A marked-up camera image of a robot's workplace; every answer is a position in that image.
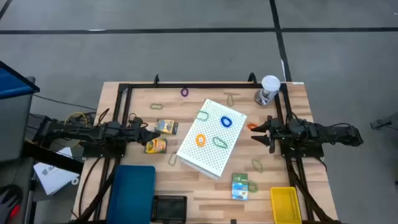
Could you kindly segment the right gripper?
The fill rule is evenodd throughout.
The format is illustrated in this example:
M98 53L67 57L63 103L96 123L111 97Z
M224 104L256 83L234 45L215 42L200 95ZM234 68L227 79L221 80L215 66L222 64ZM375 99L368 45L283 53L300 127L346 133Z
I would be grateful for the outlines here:
M270 118L265 121L262 125L251 128L251 131L258 133L266 133L268 135L263 136L251 136L251 139L256 140L269 147L269 153L275 153L275 142L279 141L280 144L286 146L292 146L292 131L290 130L290 122L288 119L286 124L282 124L279 118Z

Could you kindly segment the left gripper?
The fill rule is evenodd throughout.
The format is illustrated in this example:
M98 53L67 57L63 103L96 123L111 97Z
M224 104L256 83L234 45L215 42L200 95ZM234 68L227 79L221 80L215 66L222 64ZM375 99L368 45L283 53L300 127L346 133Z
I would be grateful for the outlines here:
M126 142L138 142L145 146L148 142L158 138L160 133L149 131L146 128L126 128L124 130L124 140Z

